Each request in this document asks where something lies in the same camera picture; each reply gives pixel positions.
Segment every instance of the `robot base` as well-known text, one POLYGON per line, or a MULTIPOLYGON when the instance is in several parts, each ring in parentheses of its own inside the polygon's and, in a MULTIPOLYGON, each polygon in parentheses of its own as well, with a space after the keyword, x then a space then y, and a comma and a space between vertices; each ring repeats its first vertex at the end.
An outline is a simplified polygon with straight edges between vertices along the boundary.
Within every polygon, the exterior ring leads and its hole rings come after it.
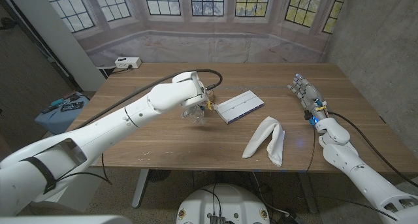
MULTIPOLYGON (((213 191, 214 185, 203 187, 208 191, 213 191)), ((193 192, 180 205, 177 213, 177 224, 213 224, 232 221, 230 223, 244 224, 269 224, 270 219, 266 206, 256 197, 244 188, 231 184, 217 184, 215 194, 221 202, 222 217, 219 218, 219 203, 212 194, 201 189, 193 192)))

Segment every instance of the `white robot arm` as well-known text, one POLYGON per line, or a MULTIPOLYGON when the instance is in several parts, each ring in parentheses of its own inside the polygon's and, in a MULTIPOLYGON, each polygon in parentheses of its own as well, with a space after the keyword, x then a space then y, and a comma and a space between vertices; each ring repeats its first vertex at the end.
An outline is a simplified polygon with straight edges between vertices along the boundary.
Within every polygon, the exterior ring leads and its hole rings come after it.
POLYGON ((76 129, 34 142, 0 163, 0 216, 13 216, 31 201, 55 195, 112 145, 179 104, 207 101, 196 72, 183 72, 172 84, 159 84, 139 100, 76 129))
POLYGON ((418 197, 398 190, 359 157, 349 141, 349 133, 329 118, 327 103, 309 81, 297 74, 293 84, 288 88, 301 100, 305 119, 322 134, 319 143, 325 160, 346 174, 373 207, 387 214, 379 213, 382 222, 416 223, 418 197))

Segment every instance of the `table top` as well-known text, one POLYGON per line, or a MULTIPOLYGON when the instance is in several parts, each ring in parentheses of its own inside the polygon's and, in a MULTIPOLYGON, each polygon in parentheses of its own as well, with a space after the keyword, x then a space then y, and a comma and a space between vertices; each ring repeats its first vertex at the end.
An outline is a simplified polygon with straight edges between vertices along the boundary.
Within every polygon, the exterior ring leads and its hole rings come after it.
MULTIPOLYGON (((108 78, 69 129, 134 92, 136 88, 189 69, 213 69, 223 75, 222 84, 214 90, 217 104, 251 90, 265 105, 229 125, 216 111, 209 110, 205 111, 205 124, 191 123, 188 119, 180 118, 184 110, 179 107, 105 151, 106 166, 182 170, 306 170, 312 156, 314 130, 304 120, 300 100, 287 89, 287 85, 299 73, 317 87, 332 111, 345 116, 360 128, 399 171, 418 171, 418 160, 344 73, 332 64, 143 63, 139 69, 108 78), (277 119, 285 130, 282 167, 277 167, 268 158, 266 147, 271 135, 251 158, 242 158, 251 136, 267 116, 277 119)), ((210 73, 199 73, 199 77, 205 86, 218 80, 216 75, 210 73)), ((132 101, 146 93, 141 93, 132 101)), ((378 172, 392 172, 354 128, 343 120, 337 120, 349 131, 352 145, 368 165, 378 172)), ((325 161, 322 151, 316 138, 310 171, 338 171, 325 161)))

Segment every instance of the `power strip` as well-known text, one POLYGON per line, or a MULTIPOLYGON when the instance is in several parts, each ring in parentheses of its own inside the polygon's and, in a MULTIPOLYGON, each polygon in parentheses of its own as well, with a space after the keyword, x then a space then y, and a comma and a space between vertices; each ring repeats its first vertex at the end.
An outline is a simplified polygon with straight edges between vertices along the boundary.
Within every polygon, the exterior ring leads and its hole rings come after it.
POLYGON ((139 57, 118 57, 115 61, 116 68, 119 69, 126 69, 129 65, 132 65, 132 68, 139 68, 141 63, 139 57))

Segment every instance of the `table leg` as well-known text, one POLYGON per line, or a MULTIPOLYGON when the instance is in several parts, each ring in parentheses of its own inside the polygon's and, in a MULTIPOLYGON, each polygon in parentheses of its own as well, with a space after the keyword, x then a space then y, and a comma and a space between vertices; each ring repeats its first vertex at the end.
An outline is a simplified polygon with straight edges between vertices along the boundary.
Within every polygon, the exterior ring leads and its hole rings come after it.
POLYGON ((148 177, 149 169, 141 169, 141 172, 139 174, 137 188, 135 189, 135 194, 133 195, 132 200, 132 207, 138 208, 141 204, 141 198, 145 193, 145 187, 146 187, 146 180, 148 177))
POLYGON ((306 203, 308 204, 309 212, 311 214, 318 213, 318 207, 314 198, 314 191, 307 173, 299 173, 300 184, 305 194, 306 203))

